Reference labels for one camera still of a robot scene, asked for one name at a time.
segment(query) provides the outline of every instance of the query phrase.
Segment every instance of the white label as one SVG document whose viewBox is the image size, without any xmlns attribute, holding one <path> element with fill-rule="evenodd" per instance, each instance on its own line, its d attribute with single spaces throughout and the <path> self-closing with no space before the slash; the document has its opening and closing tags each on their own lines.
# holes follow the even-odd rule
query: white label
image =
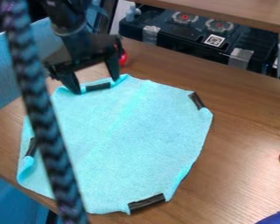
<svg viewBox="0 0 280 224">
<path fill-rule="evenodd" d="M 219 47 L 225 38 L 211 34 L 205 41 L 206 45 Z"/>
</svg>

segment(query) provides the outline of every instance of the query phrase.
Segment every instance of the shelf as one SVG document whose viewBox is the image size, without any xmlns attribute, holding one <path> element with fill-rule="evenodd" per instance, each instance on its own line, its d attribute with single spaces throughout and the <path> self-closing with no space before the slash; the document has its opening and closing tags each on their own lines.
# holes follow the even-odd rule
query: shelf
<svg viewBox="0 0 280 224">
<path fill-rule="evenodd" d="M 280 0 L 134 0 L 280 33 Z"/>
</svg>

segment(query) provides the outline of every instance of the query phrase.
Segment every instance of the light blue towel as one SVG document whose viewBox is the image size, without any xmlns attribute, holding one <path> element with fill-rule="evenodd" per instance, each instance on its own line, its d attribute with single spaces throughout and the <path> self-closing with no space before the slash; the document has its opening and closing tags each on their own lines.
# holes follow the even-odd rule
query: light blue towel
<svg viewBox="0 0 280 224">
<path fill-rule="evenodd" d="M 91 214 L 129 214 L 129 203 L 160 193 L 169 201 L 199 156 L 213 118 L 207 108 L 197 109 L 188 96 L 191 91 L 129 75 L 121 81 L 83 95 L 59 87 L 52 95 Z M 39 152 L 35 161 L 23 160 L 31 137 L 25 118 L 17 180 L 52 198 Z"/>
</svg>

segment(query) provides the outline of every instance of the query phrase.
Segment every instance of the table surface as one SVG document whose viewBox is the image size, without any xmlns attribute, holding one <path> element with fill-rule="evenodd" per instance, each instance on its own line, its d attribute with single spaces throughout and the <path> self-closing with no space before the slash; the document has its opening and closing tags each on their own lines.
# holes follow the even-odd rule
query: table surface
<svg viewBox="0 0 280 224">
<path fill-rule="evenodd" d="M 129 64 L 141 79 L 195 90 L 213 112 L 213 124 L 198 161 L 168 203 L 128 216 L 90 215 L 94 224 L 255 223 L 280 210 L 280 80 L 123 41 Z M 79 79 L 106 77 L 103 65 Z M 52 92 L 59 83 L 48 81 Z M 51 199 L 16 181 L 24 110 L 20 99 L 0 110 L 0 177 L 56 211 Z"/>
<path fill-rule="evenodd" d="M 280 0 L 130 0 L 280 33 Z"/>
</svg>

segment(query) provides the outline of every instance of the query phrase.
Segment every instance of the braided cable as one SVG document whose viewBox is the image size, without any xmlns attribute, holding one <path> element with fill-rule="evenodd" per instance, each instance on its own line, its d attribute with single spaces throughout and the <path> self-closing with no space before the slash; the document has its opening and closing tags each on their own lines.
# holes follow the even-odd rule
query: braided cable
<svg viewBox="0 0 280 224">
<path fill-rule="evenodd" d="M 59 215 L 66 224 L 88 223 L 87 213 L 46 89 L 25 0 L 3 0 L 3 25 L 17 84 L 43 158 Z"/>
</svg>

